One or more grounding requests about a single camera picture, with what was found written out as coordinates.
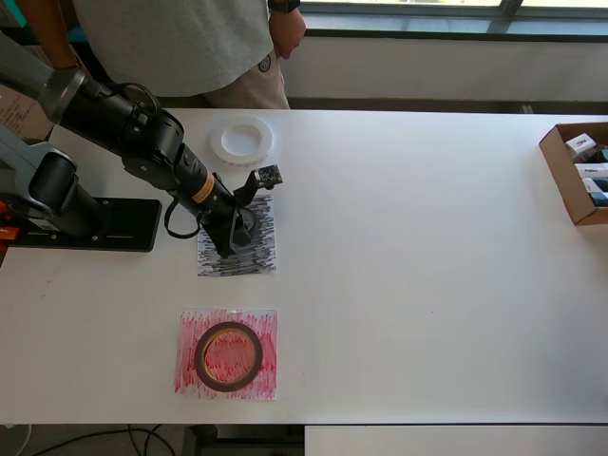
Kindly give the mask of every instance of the cardboard box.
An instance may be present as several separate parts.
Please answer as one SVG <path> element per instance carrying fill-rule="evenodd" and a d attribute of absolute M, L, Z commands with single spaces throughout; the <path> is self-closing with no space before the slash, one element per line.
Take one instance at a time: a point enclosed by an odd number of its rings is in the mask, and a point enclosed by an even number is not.
<path fill-rule="evenodd" d="M 21 139 L 44 140 L 53 124 L 34 100 L 0 85 L 0 124 Z"/>
<path fill-rule="evenodd" d="M 562 123 L 542 139 L 541 151 L 574 224 L 584 226 L 608 223 L 608 207 L 596 207 L 589 198 L 579 171 L 572 163 L 564 144 L 583 133 L 598 144 L 608 145 L 608 123 Z"/>

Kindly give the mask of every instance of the gray t-shirt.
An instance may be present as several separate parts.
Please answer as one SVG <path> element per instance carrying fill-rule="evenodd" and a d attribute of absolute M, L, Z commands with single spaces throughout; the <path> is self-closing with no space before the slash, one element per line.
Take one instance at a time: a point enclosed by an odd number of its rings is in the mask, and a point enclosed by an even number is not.
<path fill-rule="evenodd" d="M 74 0 L 117 83 L 185 97 L 232 83 L 273 49 L 266 0 Z"/>

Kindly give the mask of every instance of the black robotic arm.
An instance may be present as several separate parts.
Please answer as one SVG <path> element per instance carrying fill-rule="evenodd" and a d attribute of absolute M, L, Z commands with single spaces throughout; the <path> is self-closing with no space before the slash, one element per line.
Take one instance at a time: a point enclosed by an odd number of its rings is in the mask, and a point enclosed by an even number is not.
<path fill-rule="evenodd" d="M 169 230 L 171 212 L 181 204 L 223 257 L 251 242 L 256 220 L 245 206 L 256 191 L 282 183 L 278 168 L 269 166 L 252 171 L 232 194 L 183 142 L 180 122 L 144 87 L 150 103 L 131 102 L 121 94 L 125 85 L 101 85 L 79 68 L 53 70 L 1 34 L 0 83 L 38 100 L 52 122 L 117 154 L 128 173 L 169 193 L 167 231 L 176 238 L 196 234 Z"/>

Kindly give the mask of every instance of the white table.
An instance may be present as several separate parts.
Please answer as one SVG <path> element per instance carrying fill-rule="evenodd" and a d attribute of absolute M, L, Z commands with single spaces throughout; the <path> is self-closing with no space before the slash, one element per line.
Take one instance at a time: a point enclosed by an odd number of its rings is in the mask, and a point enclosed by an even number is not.
<path fill-rule="evenodd" d="M 243 112 L 174 114 L 207 161 L 208 121 Z M 196 242 L 163 228 L 150 254 L 10 249 L 0 423 L 608 422 L 608 227 L 572 225 L 537 146 L 599 118 L 256 115 L 283 136 L 278 273 L 197 277 Z M 166 207 L 112 154 L 52 141 L 92 195 Z M 278 310 L 275 402 L 172 391 L 184 308 Z"/>
<path fill-rule="evenodd" d="M 608 427 L 306 426 L 306 456 L 604 456 Z"/>

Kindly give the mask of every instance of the hand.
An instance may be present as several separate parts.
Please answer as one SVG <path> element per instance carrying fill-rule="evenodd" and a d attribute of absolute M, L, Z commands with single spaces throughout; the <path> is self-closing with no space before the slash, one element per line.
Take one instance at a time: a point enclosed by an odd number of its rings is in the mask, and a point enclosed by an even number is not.
<path fill-rule="evenodd" d="M 275 43 L 276 57 L 289 59 L 292 51 L 299 46 L 306 31 L 306 23 L 299 9 L 291 12 L 273 11 L 268 27 L 273 43 Z"/>

